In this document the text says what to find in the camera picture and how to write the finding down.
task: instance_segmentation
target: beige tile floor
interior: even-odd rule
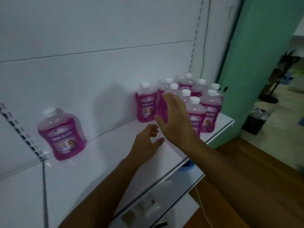
[[[304,94],[288,89],[299,86],[294,79],[289,85],[280,84],[274,92],[279,103],[257,135],[241,130],[241,138],[294,169],[304,171],[304,126],[298,124],[304,117]],[[256,102],[260,108],[268,103]]]

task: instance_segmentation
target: plastic bottle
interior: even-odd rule
[[[86,141],[79,135],[73,115],[58,113],[55,108],[46,109],[43,114],[46,118],[38,123],[38,133],[51,146],[57,160],[73,157],[85,148]]]
[[[181,91],[181,100],[184,101],[184,103],[186,104],[188,101],[190,101],[190,95],[191,95],[191,91],[190,90],[187,90],[187,89],[184,89]]]
[[[202,95],[202,91],[207,91],[209,88],[206,85],[205,79],[199,79],[199,83],[196,83],[191,88],[191,96],[200,97]]]
[[[221,92],[220,90],[218,90],[219,88],[220,88],[220,85],[217,84],[217,83],[212,83],[212,84],[211,84],[211,87],[210,87],[210,89],[216,90],[216,92],[217,92],[216,96],[217,96],[219,99],[221,99],[221,101],[223,102],[223,101],[224,101],[224,94],[223,94],[223,92]],[[202,91],[202,96],[207,95],[207,91],[208,91],[208,89],[203,90],[203,91]]]
[[[206,108],[200,104],[198,97],[191,97],[190,102],[186,104],[193,130],[197,137],[200,137],[203,121],[206,117]]]
[[[173,93],[176,94],[177,96],[181,95],[181,91],[178,89],[178,84],[176,83],[171,83],[170,84],[170,88],[167,89],[164,94],[169,94],[169,93]],[[167,106],[167,102],[165,101],[165,99],[162,99],[162,111],[163,111],[163,115],[160,115],[162,117],[162,119],[164,120],[165,123],[167,123],[168,121],[168,106]]]
[[[190,89],[196,82],[195,80],[192,79],[192,74],[191,73],[186,73],[186,78],[180,80],[179,82],[179,89]]]
[[[170,84],[173,82],[173,78],[166,78],[166,80],[161,84],[161,86],[158,88],[158,106],[157,106],[157,114],[162,115],[162,106],[161,102],[163,99],[163,93],[165,92],[166,89],[170,88]]]
[[[202,132],[211,133],[214,130],[217,116],[222,109],[222,101],[217,97],[216,90],[208,90],[207,95],[200,97],[200,103],[207,109]]]
[[[143,82],[136,91],[137,119],[140,122],[153,121],[156,110],[156,92],[150,90],[149,82]]]

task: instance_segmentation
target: green object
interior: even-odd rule
[[[222,113],[236,122],[211,147],[239,134],[303,13],[304,0],[245,0],[219,79],[222,90],[228,87]]]

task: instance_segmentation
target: perforated metal strip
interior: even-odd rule
[[[191,72],[191,67],[192,67],[192,60],[193,60],[193,54],[194,54],[194,49],[195,49],[195,42],[196,42],[196,37],[197,37],[197,32],[199,30],[199,21],[201,19],[201,14],[202,14],[202,7],[203,7],[203,0],[201,1],[201,8],[199,11],[199,17],[197,19],[197,25],[196,25],[196,31],[195,31],[195,37],[194,37],[194,42],[193,42],[193,48],[192,48],[192,54],[191,54],[191,60],[190,60],[190,65],[189,65],[189,73]]]
[[[19,134],[20,138],[28,145],[32,152],[34,152],[40,160],[45,160],[46,157],[43,155],[42,151],[34,143],[31,137],[25,132],[25,130],[19,124],[18,120],[13,116],[13,114],[6,108],[4,103],[0,103],[0,114],[14,128],[16,133]]]

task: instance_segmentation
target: black object on shelf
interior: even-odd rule
[[[291,56],[292,54],[294,53],[294,50],[293,51],[291,51],[291,52],[289,52],[289,53],[284,53],[284,55],[281,57],[281,59],[280,59],[280,62],[279,63],[284,63],[284,62],[286,62],[286,65],[285,65],[285,67],[284,67],[284,69],[283,69],[283,73],[282,73],[282,76],[281,76],[281,78],[283,78],[284,76],[285,76],[285,74],[287,73],[287,71],[290,69],[290,67],[294,64],[294,63],[296,63],[296,62],[298,62],[301,58],[300,57],[298,57],[298,56]],[[268,94],[268,95],[260,95],[259,96],[259,99],[261,100],[261,101],[265,101],[265,102],[268,102],[268,103],[273,103],[273,104],[276,104],[276,103],[278,103],[278,99],[277,98],[275,98],[275,97],[273,97],[272,96],[272,94],[273,94],[273,92],[275,91],[275,89],[278,87],[278,85],[280,84],[280,80],[278,80],[277,82],[276,82],[276,85],[275,85],[275,87],[272,89],[272,91]]]
[[[257,135],[259,133],[260,129],[263,127],[264,123],[266,121],[262,119],[257,119],[252,116],[248,116],[244,125],[242,126],[242,130],[245,130],[251,134]]]

